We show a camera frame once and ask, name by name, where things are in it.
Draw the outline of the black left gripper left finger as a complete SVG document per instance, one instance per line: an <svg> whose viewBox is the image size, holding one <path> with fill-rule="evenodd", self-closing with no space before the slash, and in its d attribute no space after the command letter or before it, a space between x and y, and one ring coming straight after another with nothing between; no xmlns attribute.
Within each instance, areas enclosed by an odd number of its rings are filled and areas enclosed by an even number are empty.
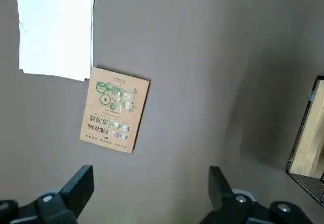
<svg viewBox="0 0 324 224"><path fill-rule="evenodd" d="M78 223L93 192L93 166L84 165L61 189L44 193L29 204L1 200L1 223Z"/></svg>

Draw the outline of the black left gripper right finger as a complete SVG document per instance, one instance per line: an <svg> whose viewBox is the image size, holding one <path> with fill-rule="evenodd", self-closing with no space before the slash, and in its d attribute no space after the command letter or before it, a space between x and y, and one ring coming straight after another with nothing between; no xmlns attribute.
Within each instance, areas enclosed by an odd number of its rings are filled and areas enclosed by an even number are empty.
<svg viewBox="0 0 324 224"><path fill-rule="evenodd" d="M293 203L274 201L265 207L250 192L234 192L218 166L209 167L208 194L213 209L200 223L312 223Z"/></svg>

